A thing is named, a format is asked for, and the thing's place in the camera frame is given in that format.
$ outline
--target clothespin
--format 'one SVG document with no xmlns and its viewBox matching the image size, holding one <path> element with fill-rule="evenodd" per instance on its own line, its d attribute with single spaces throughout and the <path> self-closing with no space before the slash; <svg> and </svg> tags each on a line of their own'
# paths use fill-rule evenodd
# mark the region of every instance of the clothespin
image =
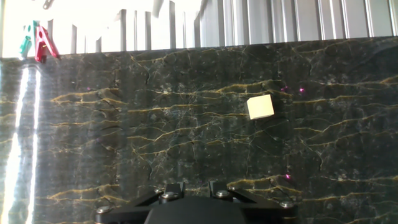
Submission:
<svg viewBox="0 0 398 224">
<path fill-rule="evenodd" d="M 42 61 L 42 56 L 45 55 L 45 48 L 48 48 L 50 54 L 53 57 L 58 57 L 58 51 L 55 48 L 53 42 L 50 40 L 49 33 L 42 26 L 36 28 L 36 55 L 35 59 L 37 62 Z"/>
<path fill-rule="evenodd" d="M 30 24 L 27 24 L 24 29 L 24 40 L 22 41 L 21 46 L 19 47 L 19 53 L 22 58 L 27 57 L 27 53 L 30 50 L 32 45 L 35 45 L 35 37 L 36 37 L 36 27 L 37 22 L 32 21 Z"/>
</svg>

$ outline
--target black marble surface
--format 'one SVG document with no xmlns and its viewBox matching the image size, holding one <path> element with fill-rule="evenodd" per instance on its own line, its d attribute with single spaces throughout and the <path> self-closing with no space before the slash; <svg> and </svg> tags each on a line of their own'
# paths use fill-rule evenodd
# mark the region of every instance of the black marble surface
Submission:
<svg viewBox="0 0 398 224">
<path fill-rule="evenodd" d="M 398 38 L 2 59 L 0 82 L 2 223 L 93 223 L 182 180 L 290 197 L 300 223 L 398 221 Z"/>
</svg>

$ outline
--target screw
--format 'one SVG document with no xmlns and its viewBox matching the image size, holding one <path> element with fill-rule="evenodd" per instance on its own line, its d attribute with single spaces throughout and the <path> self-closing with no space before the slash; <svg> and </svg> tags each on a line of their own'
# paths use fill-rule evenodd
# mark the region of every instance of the screw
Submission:
<svg viewBox="0 0 398 224">
<path fill-rule="evenodd" d="M 98 208 L 97 213 L 104 214 L 104 213 L 110 212 L 111 210 L 112 210 L 112 208 L 109 205 L 105 205 L 105 206 Z"/>
<path fill-rule="evenodd" d="M 216 196 L 217 197 L 227 197 L 229 195 L 229 192 L 228 191 L 226 191 L 226 190 L 219 190 L 219 191 L 217 191 L 217 193 L 216 193 Z"/>
<path fill-rule="evenodd" d="M 284 202 L 279 203 L 279 205 L 282 208 L 292 208 L 294 206 L 294 203 L 291 201 L 284 201 Z"/>
<path fill-rule="evenodd" d="M 178 197 L 178 194 L 175 192 L 165 192 L 162 194 L 162 198 L 176 198 Z"/>
</svg>

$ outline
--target red clothespin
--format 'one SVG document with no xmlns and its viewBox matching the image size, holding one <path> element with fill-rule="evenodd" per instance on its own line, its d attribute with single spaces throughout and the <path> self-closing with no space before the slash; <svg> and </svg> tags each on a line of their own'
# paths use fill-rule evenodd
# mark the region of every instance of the red clothespin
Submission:
<svg viewBox="0 0 398 224">
<path fill-rule="evenodd" d="M 42 26 L 36 28 L 36 56 L 37 62 L 42 61 L 42 56 L 45 55 L 45 48 L 48 48 L 51 55 L 55 58 L 58 57 L 58 51 L 53 42 L 49 38 L 49 33 Z"/>
</svg>

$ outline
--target green clothespin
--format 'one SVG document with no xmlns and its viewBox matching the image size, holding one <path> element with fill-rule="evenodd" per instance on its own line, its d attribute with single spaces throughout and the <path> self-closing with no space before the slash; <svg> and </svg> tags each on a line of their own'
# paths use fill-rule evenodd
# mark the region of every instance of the green clothespin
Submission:
<svg viewBox="0 0 398 224">
<path fill-rule="evenodd" d="M 21 46 L 19 47 L 19 53 L 21 54 L 22 58 L 27 57 L 27 53 L 30 50 L 30 47 L 36 45 L 36 27 L 37 22 L 32 21 L 30 24 L 25 26 L 24 30 L 24 40 L 22 41 Z"/>
</svg>

